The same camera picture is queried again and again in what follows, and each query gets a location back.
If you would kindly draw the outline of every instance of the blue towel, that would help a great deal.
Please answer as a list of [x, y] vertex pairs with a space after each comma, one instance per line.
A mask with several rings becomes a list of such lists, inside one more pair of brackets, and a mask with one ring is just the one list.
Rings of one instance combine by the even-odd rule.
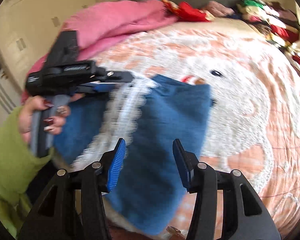
[[103, 93], [69, 104], [71, 115], [67, 117], [62, 133], [55, 136], [53, 141], [54, 147], [68, 164], [81, 155], [99, 133], [108, 100], [108, 93]]
[[192, 86], [161, 75], [154, 81], [160, 86], [145, 96], [117, 186], [106, 195], [115, 211], [149, 235], [162, 232], [186, 193], [172, 142], [179, 138], [186, 151], [199, 156], [211, 106], [209, 85]]

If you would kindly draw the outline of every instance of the pink cloth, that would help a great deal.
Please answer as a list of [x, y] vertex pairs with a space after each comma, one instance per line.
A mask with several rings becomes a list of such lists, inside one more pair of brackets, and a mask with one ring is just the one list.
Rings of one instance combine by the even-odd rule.
[[258, 17], [258, 16], [255, 16], [255, 15], [251, 15], [251, 14], [243, 14], [242, 15], [242, 19], [246, 20], [246, 21], [249, 21], [251, 23], [254, 23], [254, 22], [262, 22], [262, 18], [261, 17]]
[[227, 8], [216, 1], [210, 1], [202, 10], [209, 11], [214, 17], [226, 17], [234, 14], [231, 8]]
[[[178, 20], [168, 14], [161, 1], [97, 3], [71, 16], [62, 25], [62, 31], [77, 31], [80, 48], [78, 60], [88, 59], [97, 53], [127, 39], [131, 34], [171, 25]], [[39, 71], [47, 55], [40, 58], [29, 73]], [[23, 92], [21, 101], [28, 98]]]

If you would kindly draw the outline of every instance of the green shirt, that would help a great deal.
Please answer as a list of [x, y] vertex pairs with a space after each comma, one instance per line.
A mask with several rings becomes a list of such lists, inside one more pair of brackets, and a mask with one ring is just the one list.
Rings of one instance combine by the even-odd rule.
[[14, 237], [30, 210], [28, 185], [51, 159], [34, 157], [23, 141], [18, 130], [21, 109], [14, 109], [0, 129], [0, 221]]

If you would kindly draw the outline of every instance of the cabinet door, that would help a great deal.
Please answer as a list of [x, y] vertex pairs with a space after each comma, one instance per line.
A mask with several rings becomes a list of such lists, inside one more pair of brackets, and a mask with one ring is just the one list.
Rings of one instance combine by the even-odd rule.
[[14, 30], [29, 43], [32, 64], [49, 51], [62, 23], [90, 3], [91, 0], [22, 0], [11, 7]]
[[16, 93], [9, 79], [0, 70], [0, 127], [12, 110], [20, 105], [21, 96]]
[[21, 99], [21, 89], [16, 87], [16, 82], [7, 71], [5, 63], [0, 55], [0, 90], [1, 94], [5, 95], [10, 106], [18, 106]]
[[27, 37], [15, 28], [10, 14], [0, 16], [0, 52], [20, 89], [24, 88], [25, 76], [32, 66], [32, 49]]
[[19, 86], [53, 44], [62, 22], [93, 0], [20, 0], [0, 15], [0, 50]]

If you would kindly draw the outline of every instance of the hand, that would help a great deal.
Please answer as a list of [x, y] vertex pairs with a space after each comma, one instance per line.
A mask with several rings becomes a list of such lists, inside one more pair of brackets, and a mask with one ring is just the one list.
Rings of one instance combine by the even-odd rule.
[[[71, 97], [71, 102], [82, 98], [84, 94], [75, 94]], [[48, 102], [45, 98], [40, 96], [35, 96], [33, 98], [28, 98], [24, 107], [19, 114], [19, 131], [22, 139], [28, 144], [30, 142], [30, 129], [32, 114], [35, 110], [47, 110], [52, 107], [52, 104]], [[57, 109], [55, 116], [51, 116], [45, 120], [47, 126], [45, 131], [53, 135], [60, 134], [62, 132], [62, 126], [66, 123], [66, 117], [71, 113], [69, 106], [60, 106]]]

